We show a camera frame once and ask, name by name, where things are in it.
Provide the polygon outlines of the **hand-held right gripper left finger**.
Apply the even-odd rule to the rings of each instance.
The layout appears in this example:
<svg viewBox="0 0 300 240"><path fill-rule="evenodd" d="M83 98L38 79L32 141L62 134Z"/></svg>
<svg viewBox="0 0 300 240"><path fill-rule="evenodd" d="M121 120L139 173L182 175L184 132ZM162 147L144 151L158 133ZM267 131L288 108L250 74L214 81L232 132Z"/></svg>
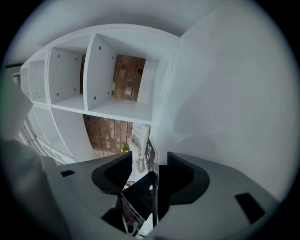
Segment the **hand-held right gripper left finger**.
<svg viewBox="0 0 300 240"><path fill-rule="evenodd" d="M132 172L132 154L57 166L45 161L54 199L73 240L130 240L120 195Z"/></svg>

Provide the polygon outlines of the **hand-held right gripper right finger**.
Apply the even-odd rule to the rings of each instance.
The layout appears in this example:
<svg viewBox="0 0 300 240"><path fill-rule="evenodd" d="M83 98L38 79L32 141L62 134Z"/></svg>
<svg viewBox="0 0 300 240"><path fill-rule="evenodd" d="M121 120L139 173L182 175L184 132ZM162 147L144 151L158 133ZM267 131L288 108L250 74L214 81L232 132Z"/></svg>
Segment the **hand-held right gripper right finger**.
<svg viewBox="0 0 300 240"><path fill-rule="evenodd" d="M157 167L156 240L248 240L278 201L239 170L168 152Z"/></svg>

